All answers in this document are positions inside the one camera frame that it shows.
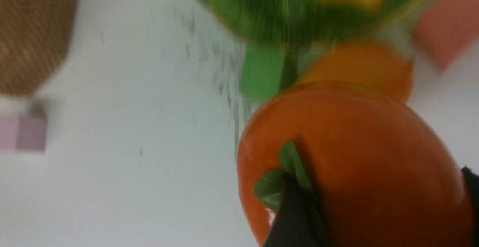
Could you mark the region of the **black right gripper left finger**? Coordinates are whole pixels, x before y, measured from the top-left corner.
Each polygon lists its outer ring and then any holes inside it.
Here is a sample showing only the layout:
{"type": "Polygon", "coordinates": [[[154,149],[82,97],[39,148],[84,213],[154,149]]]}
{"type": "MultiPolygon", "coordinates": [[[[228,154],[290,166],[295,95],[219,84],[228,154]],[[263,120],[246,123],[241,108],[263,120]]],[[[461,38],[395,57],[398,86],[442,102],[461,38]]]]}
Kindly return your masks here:
{"type": "Polygon", "coordinates": [[[306,200],[291,176],[284,180],[280,208],[263,246],[319,247],[310,228],[306,200]]]}

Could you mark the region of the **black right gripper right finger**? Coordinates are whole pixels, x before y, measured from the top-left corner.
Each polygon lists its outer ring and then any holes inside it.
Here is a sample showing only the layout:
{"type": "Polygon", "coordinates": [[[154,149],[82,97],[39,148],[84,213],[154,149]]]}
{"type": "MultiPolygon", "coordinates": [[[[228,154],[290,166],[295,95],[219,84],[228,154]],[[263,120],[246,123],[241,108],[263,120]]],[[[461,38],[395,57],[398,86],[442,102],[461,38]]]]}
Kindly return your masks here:
{"type": "Polygon", "coordinates": [[[474,214],[474,232],[473,232],[473,246],[479,246],[479,176],[472,172],[468,167],[461,169],[463,177],[466,181],[469,191],[470,199],[472,200],[473,214],[474,214]]]}

